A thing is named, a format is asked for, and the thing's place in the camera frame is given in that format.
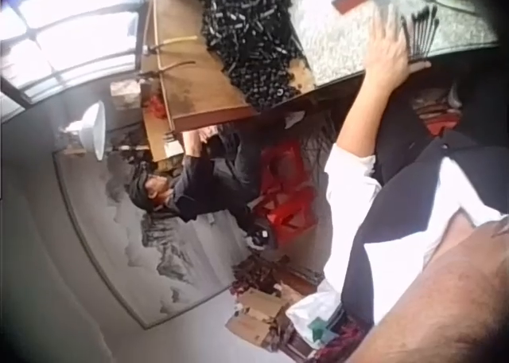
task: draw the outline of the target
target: pile of black parts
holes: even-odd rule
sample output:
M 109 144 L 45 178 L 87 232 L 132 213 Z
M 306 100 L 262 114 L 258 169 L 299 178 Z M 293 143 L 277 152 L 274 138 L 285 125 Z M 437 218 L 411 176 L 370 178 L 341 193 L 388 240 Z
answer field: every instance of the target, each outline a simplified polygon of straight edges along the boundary
M 291 60 L 303 58 L 288 9 L 291 0 L 200 0 L 202 34 L 223 72 L 257 111 L 300 92 L 289 83 Z
M 431 8 L 426 6 L 416 14 L 412 14 L 411 19 L 414 30 L 411 35 L 408 32 L 405 18 L 402 18 L 402 27 L 405 30 L 411 62 L 422 61 L 429 56 L 431 45 L 440 24 L 437 12 L 437 6 L 433 5 Z

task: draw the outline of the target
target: white lamp shade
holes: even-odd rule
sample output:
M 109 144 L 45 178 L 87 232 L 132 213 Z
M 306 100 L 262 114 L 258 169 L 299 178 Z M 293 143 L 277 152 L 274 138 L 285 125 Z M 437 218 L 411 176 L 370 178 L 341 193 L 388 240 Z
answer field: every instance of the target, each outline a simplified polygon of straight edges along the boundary
M 99 161 L 103 160 L 106 143 L 106 117 L 104 104 L 99 101 L 90 106 L 81 119 L 80 142 L 87 152 L 93 152 Z

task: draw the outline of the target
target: white shirt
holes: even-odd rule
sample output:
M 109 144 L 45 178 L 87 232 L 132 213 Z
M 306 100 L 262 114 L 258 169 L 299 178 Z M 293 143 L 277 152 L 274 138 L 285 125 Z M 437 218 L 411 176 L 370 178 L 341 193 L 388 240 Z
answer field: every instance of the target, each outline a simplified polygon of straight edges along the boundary
M 371 177 L 374 164 L 375 156 L 358 158 L 334 145 L 325 166 L 327 200 L 332 212 L 332 250 L 324 273 L 339 293 L 343 290 L 354 237 L 381 189 Z M 475 226 L 504 217 L 480 200 L 456 162 L 443 158 L 428 228 L 400 240 L 364 246 L 373 278 L 375 324 L 422 271 L 458 209 L 463 209 Z

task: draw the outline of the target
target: landscape painting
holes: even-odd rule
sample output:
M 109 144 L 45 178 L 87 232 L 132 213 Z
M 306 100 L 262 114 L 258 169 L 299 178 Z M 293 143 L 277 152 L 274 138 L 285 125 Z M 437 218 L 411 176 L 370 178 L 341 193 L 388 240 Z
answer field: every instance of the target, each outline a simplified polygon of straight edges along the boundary
M 149 217 L 125 191 L 132 165 L 112 153 L 55 154 L 60 188 L 76 231 L 112 294 L 147 329 L 226 289 L 248 255 L 229 213 Z

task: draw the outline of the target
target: black vest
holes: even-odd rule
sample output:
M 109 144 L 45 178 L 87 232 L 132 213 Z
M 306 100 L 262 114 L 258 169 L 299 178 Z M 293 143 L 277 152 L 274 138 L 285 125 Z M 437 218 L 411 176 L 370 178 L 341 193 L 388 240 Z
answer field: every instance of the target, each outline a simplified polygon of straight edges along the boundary
M 485 205 L 507 213 L 509 148 L 476 146 L 453 131 L 434 139 L 380 190 L 354 239 L 341 299 L 347 314 L 366 327 L 373 325 L 373 282 L 364 245 L 427 229 L 444 156 L 457 162 Z

